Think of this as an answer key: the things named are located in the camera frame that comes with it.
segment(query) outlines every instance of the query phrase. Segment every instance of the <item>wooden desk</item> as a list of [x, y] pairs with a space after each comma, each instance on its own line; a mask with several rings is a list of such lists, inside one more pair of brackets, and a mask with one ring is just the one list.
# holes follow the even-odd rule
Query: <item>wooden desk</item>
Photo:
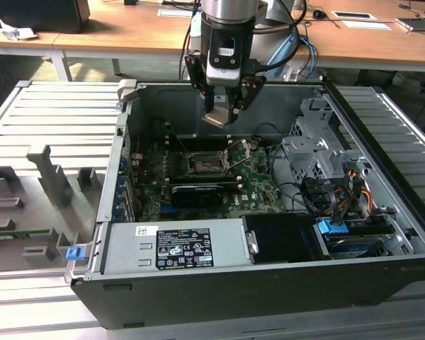
[[[337, 17], [330, 11], [353, 11], [373, 14], [377, 21], [387, 21], [391, 30], [348, 28], [341, 21], [313, 21], [308, 28], [310, 41], [319, 50], [323, 66], [343, 67], [347, 62], [359, 63], [356, 68], [403, 70], [425, 67], [425, 34], [407, 33], [406, 28], [394, 23], [395, 18], [415, 18], [414, 13], [398, 7], [396, 0], [311, 0], [310, 5], [321, 6], [330, 19]], [[425, 4], [412, 2], [415, 11], [424, 15]], [[306, 15], [312, 17], [312, 11]]]
[[[391, 30], [348, 28], [341, 21], [313, 21], [308, 28], [310, 41], [319, 50], [319, 64], [324, 67], [354, 69], [385, 69], [425, 72], [425, 35], [407, 33], [396, 17], [415, 17], [398, 8], [397, 0], [310, 0], [321, 6], [330, 19], [331, 11], [355, 11], [373, 14], [377, 21], [389, 21]], [[57, 69], [60, 80], [72, 80], [67, 57], [109, 58], [116, 74], [118, 59], [139, 58], [177, 61], [189, 24], [188, 18], [158, 17], [157, 4], [141, 3], [124, 6], [122, 0], [103, 2], [89, 0], [90, 21], [82, 34], [38, 33], [40, 39], [12, 42], [0, 35], [0, 54], [47, 55]], [[425, 4], [412, 2], [414, 10], [423, 14]], [[307, 19], [312, 18], [309, 8]], [[254, 43], [253, 51], [261, 61], [267, 61], [282, 38], [268, 37], [266, 43]], [[301, 68], [308, 56], [301, 47], [291, 69]]]
[[38, 33], [38, 39], [12, 41], [6, 39], [0, 33], [0, 47], [16, 47], [16, 48], [39, 48], [47, 49], [52, 48], [52, 44], [59, 33], [43, 32]]
[[157, 4], [89, 0], [90, 20], [82, 34], [60, 34], [55, 49], [181, 53], [188, 18], [158, 17]]

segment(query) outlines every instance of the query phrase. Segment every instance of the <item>black box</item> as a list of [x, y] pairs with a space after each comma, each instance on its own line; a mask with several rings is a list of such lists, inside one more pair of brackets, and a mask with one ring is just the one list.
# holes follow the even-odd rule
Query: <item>black box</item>
[[80, 33], [89, 16], [88, 0], [0, 0], [0, 19], [5, 24], [30, 27], [36, 33]]

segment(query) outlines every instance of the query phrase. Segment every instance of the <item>power supply label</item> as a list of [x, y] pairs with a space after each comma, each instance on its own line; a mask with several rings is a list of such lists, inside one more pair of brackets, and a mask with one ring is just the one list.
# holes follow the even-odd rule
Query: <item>power supply label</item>
[[209, 228], [157, 232], [156, 267], [160, 270], [213, 267]]

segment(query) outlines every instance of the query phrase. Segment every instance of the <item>motherboard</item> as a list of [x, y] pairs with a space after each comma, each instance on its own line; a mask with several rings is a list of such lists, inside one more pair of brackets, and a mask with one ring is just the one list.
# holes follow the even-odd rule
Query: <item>motherboard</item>
[[258, 140], [179, 140], [149, 143], [132, 172], [136, 220], [211, 220], [284, 211]]

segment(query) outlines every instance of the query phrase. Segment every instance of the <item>desk leg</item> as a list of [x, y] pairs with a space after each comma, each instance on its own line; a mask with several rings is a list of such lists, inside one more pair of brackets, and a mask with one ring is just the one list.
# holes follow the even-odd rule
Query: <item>desk leg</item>
[[57, 70], [58, 79], [60, 81], [72, 81], [71, 72], [69, 70], [68, 62], [64, 57], [63, 51], [54, 50], [50, 53], [52, 63]]
[[120, 61], [118, 59], [112, 59], [112, 65], [113, 65], [113, 74], [116, 76], [120, 76], [121, 75]]

